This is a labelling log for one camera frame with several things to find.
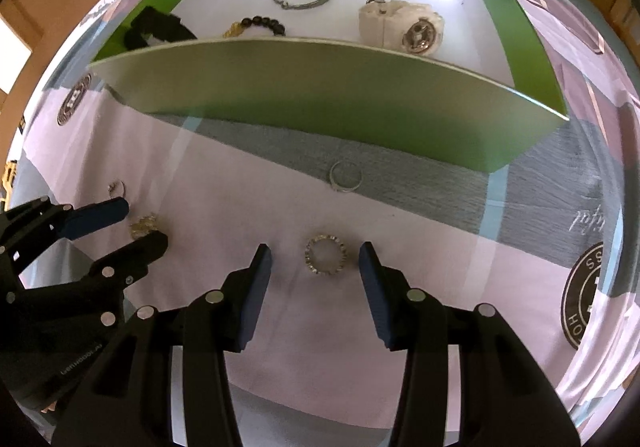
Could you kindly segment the white wrist watch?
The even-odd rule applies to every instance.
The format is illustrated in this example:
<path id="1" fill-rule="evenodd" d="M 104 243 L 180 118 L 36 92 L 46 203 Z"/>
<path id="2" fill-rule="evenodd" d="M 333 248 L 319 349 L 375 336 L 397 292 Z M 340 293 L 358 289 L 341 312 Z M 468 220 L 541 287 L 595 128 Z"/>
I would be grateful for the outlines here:
<path id="1" fill-rule="evenodd" d="M 367 0 L 358 11 L 363 44 L 426 57 L 442 45 L 445 21 L 428 4 Z"/>

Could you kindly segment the patchwork pink grey bedsheet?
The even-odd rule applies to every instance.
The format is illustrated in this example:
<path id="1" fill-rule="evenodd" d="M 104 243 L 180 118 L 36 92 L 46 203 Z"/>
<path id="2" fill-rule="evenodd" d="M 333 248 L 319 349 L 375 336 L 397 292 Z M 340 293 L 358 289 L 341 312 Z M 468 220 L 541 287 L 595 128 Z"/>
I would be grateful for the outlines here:
<path id="1" fill-rule="evenodd" d="M 381 263 L 440 303 L 494 305 L 560 397 L 580 443 L 639 369 L 639 67 L 587 0 L 517 0 L 561 88 L 564 126 L 494 172 L 344 138 L 146 114 L 90 66 L 142 0 L 101 0 L 56 52 L 21 120 L 11 205 L 122 197 L 122 222 L 61 239 L 27 288 L 77 281 L 154 213 L 165 254 L 124 291 L 124 321 L 46 407 L 1 380 L 1 441 L 49 446 L 81 382 L 142 306 L 218 289 L 268 245 L 254 337 L 224 356 L 239 446 L 393 446 L 406 352 L 376 333 L 359 273 Z"/>

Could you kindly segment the black object in box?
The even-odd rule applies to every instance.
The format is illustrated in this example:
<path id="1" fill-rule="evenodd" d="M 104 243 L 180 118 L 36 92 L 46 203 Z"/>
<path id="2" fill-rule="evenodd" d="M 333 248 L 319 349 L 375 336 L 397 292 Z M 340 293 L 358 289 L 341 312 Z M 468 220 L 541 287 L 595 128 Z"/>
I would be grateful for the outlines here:
<path id="1" fill-rule="evenodd" d="M 124 35 L 124 47 L 127 51 L 141 50 L 149 46 L 153 38 L 160 42 L 175 43 L 196 40 L 196 35 L 174 14 L 157 11 L 146 6 L 132 22 Z"/>

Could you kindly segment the green cardboard box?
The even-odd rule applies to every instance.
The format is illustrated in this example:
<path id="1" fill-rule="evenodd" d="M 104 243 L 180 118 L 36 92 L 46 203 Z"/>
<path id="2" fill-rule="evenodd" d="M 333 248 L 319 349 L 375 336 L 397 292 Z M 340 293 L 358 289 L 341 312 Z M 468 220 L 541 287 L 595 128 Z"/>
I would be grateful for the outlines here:
<path id="1" fill-rule="evenodd" d="M 407 0 L 445 21 L 434 56 L 372 48 L 367 0 L 142 0 L 196 40 L 127 51 L 122 21 L 91 63 L 128 106 L 274 126 L 494 172 L 568 119 L 517 0 Z"/>

